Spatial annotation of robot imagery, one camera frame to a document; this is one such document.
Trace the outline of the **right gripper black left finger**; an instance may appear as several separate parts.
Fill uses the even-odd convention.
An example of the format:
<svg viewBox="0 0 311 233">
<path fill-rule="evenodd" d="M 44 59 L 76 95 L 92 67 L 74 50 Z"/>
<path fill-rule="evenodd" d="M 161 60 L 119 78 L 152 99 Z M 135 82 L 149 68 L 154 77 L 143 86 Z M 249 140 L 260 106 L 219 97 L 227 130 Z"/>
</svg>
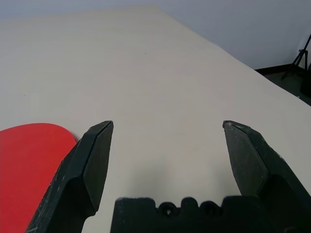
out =
<svg viewBox="0 0 311 233">
<path fill-rule="evenodd" d="M 99 210 L 108 172 L 113 122 L 88 129 L 60 163 L 28 233 L 80 233 Z"/>
</svg>

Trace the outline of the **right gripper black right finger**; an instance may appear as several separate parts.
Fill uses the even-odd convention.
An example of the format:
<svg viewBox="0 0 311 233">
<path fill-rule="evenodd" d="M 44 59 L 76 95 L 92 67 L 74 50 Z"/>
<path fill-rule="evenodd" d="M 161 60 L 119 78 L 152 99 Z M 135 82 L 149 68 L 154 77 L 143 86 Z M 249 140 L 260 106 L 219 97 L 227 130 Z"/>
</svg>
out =
<svg viewBox="0 0 311 233">
<path fill-rule="evenodd" d="M 243 196 L 256 196 L 281 233 L 311 231 L 311 197 L 285 160 L 249 126 L 223 122 L 232 172 Z"/>
</svg>

